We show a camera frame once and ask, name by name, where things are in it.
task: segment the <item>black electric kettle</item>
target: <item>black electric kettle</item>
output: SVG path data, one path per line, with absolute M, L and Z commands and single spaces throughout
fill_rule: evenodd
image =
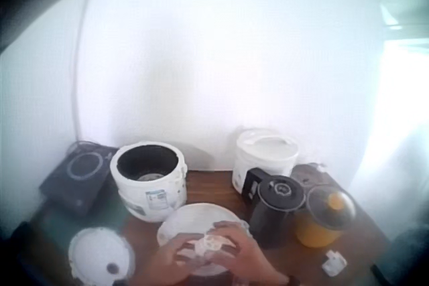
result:
M 259 168 L 247 172 L 241 195 L 252 207 L 249 231 L 263 248 L 280 243 L 284 220 L 305 202 L 304 188 L 296 180 Z

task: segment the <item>white rice cooker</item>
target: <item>white rice cooker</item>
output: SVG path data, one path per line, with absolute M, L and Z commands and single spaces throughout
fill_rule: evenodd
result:
M 140 142 L 113 156 L 111 173 L 128 211 L 146 222 L 162 222 L 186 203 L 184 156 L 174 146 Z
M 290 176 L 298 157 L 297 143 L 277 131 L 255 129 L 237 140 L 233 186 L 241 194 L 247 172 L 258 167 L 271 175 Z

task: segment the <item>hand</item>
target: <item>hand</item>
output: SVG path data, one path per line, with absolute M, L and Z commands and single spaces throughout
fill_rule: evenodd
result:
M 177 252 L 183 248 L 193 248 L 191 240 L 201 239 L 203 234 L 178 234 L 167 244 L 160 247 L 146 268 L 130 281 L 135 286 L 168 286 L 186 279 L 197 268 L 206 264 L 206 260 L 190 260 Z
M 250 282 L 287 285 L 289 279 L 276 271 L 263 255 L 256 241 L 237 222 L 221 221 L 208 232 L 234 242 L 235 247 L 224 246 L 223 251 L 206 252 L 205 259 L 229 269 L 232 274 Z

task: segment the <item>table surface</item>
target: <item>table surface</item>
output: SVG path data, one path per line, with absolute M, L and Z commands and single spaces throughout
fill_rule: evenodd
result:
M 231 172 L 191 171 L 187 177 L 188 202 L 209 202 L 225 207 L 246 219 L 248 208 L 231 184 Z M 158 248 L 156 232 L 160 224 L 148 224 L 129 216 L 123 235 L 130 242 L 136 255 L 136 269 Z M 285 242 L 280 248 L 264 251 L 273 266 L 287 275 L 297 276 L 307 286 L 349 285 L 389 245 L 389 241 L 370 217 L 357 207 L 353 226 L 326 248 L 307 248 L 301 245 L 291 230 L 285 232 Z M 328 277 L 321 268 L 327 260 L 328 250 L 339 251 L 348 266 L 336 277 Z

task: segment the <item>black inner pot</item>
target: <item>black inner pot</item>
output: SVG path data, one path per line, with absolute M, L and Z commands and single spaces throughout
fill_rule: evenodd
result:
M 151 181 L 171 173 L 177 166 L 179 158 L 167 147 L 161 145 L 142 145 L 135 147 L 118 159 L 117 168 L 121 175 L 135 181 Z M 139 180 L 148 174 L 148 180 Z

